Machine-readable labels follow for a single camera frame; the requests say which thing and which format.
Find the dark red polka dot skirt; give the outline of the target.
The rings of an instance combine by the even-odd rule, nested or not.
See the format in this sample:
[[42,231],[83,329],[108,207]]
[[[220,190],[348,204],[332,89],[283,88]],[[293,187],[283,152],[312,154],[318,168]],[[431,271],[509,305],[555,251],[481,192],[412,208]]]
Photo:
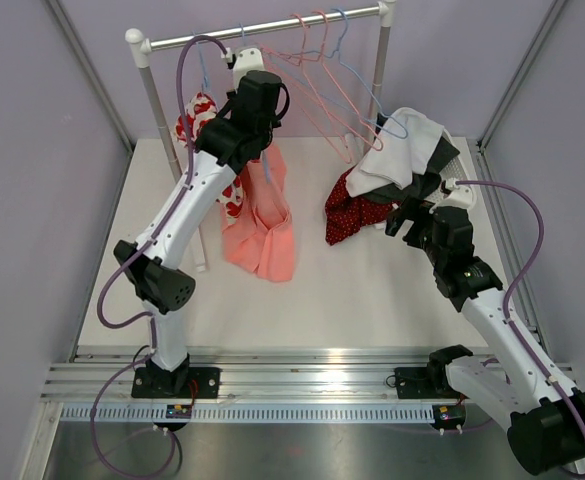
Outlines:
[[357,234],[363,227],[384,222],[394,207],[392,203],[379,204],[363,196],[351,197],[346,189],[346,177],[351,171],[339,177],[325,203],[325,241],[330,246]]

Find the salmon pink pleated skirt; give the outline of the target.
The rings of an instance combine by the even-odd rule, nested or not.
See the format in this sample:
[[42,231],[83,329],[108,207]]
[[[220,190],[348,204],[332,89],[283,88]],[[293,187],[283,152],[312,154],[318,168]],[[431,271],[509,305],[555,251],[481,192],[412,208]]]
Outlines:
[[259,159],[248,162],[217,199],[224,259],[270,282],[287,282],[295,271],[286,174],[281,151],[272,144]]

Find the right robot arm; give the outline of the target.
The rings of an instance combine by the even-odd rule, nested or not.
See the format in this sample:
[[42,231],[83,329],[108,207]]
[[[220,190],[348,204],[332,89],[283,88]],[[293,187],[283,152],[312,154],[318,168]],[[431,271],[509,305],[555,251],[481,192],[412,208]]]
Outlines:
[[439,292],[486,341],[504,373],[491,372],[457,345],[431,354],[428,389],[474,401],[505,432],[513,455],[531,475],[585,459],[585,391],[508,307],[501,280],[475,254],[467,210],[409,198],[388,215],[386,234],[396,235],[405,222],[411,226],[404,242],[424,252]]

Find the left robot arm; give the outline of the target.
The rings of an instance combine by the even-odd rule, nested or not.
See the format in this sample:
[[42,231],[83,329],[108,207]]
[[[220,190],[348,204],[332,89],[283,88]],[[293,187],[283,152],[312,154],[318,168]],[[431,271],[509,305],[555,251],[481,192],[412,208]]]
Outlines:
[[191,367],[183,309],[196,281],[179,268],[191,237],[222,192],[270,145],[290,99],[281,78],[252,70],[229,94],[221,111],[205,123],[188,167],[152,226],[135,242],[121,240],[114,255],[150,315],[151,348],[135,371],[132,397],[214,398],[206,387],[215,369]]

